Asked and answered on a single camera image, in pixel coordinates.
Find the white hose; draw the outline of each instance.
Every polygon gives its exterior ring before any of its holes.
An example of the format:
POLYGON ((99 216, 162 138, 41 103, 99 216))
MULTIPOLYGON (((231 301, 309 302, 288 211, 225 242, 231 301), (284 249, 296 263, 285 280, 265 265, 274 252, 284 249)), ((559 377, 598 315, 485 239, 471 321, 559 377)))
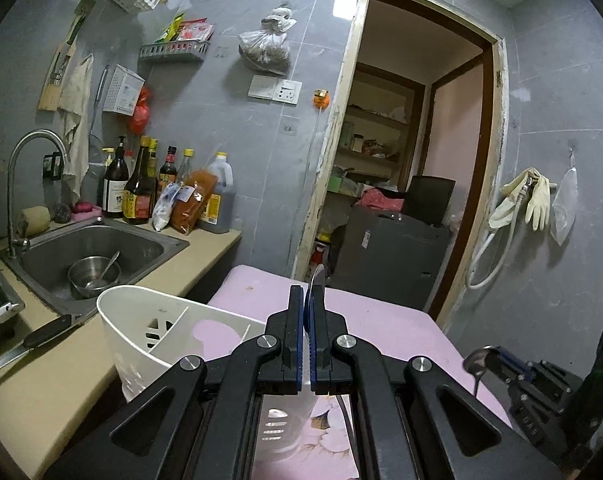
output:
POLYGON ((475 258, 472 260, 472 263, 470 264, 470 269, 466 273, 466 287, 469 290, 477 290, 478 288, 482 288, 483 286, 488 285, 488 283, 490 283, 494 279, 494 277, 497 275, 499 270, 504 265, 505 256, 506 256, 506 254, 508 254, 508 249, 510 249, 510 243, 513 241, 513 234, 515 233, 515 223, 517 223, 517 215, 519 214, 519 209, 521 207, 521 202, 522 202, 524 196, 525 196, 525 193, 523 193, 523 194, 520 193, 520 195, 517 197, 517 202, 515 203, 515 211, 513 212, 513 220, 510 222, 510 231, 508 232, 508 241, 505 244, 505 248, 504 248, 504 252, 502 253, 502 257, 499 258, 497 265, 492 270, 492 272, 490 274, 488 274, 488 277, 485 280, 482 280, 481 282, 474 283, 474 284, 470 283, 470 280, 472 279, 473 274, 475 273, 475 268, 477 267, 477 264, 479 262, 479 259, 482 256, 482 254, 484 254, 484 252, 490 245, 490 242, 495 237, 496 232, 488 235, 488 238, 486 238, 486 241, 484 242, 481 249, 477 253, 477 256, 475 256, 475 258))

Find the stainless steel sink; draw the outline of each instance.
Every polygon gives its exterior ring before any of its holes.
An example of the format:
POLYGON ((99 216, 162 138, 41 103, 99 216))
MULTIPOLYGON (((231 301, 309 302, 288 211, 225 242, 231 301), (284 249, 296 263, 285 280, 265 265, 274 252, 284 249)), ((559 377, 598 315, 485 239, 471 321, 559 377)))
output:
POLYGON ((120 251, 120 285, 136 283, 189 245, 167 235, 108 218, 93 218, 33 238, 17 258, 8 250, 0 258, 43 303, 58 314, 96 311, 96 298, 85 300, 68 280, 70 266, 86 256, 112 256, 120 251))

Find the dish towel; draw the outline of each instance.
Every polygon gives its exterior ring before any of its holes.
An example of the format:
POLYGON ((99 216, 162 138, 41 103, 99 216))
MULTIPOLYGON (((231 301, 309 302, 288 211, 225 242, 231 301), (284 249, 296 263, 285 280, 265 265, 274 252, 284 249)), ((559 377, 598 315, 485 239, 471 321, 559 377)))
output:
POLYGON ((88 172, 88 104, 92 81, 92 54, 79 63, 61 93, 63 133, 70 161, 63 174, 72 191, 72 202, 79 200, 81 183, 88 172))

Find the knife handle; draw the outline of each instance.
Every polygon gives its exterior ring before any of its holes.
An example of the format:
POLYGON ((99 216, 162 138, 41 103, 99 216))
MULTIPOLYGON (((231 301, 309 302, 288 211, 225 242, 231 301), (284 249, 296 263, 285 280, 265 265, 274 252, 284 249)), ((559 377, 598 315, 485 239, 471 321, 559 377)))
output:
POLYGON ((22 343, 24 348, 27 348, 28 350, 38 348, 64 332, 67 332, 73 327, 73 318, 74 316, 72 316, 72 314, 64 314, 63 316, 57 317, 57 319, 53 319, 51 322, 40 326, 37 330, 30 332, 22 343))

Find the metal bowl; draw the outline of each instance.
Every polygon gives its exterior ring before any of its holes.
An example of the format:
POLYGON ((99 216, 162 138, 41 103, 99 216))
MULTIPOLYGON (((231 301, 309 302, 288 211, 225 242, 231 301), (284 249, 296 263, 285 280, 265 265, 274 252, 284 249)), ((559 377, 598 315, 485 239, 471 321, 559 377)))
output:
POLYGON ((106 258, 105 256, 88 256, 87 258, 77 260, 68 270, 68 279, 76 288, 76 291, 84 298, 95 298, 104 290, 117 285, 119 282, 121 267, 115 262, 108 269, 108 272, 105 273, 104 281, 106 285, 86 288, 88 282, 99 278, 109 261, 110 258, 106 258))

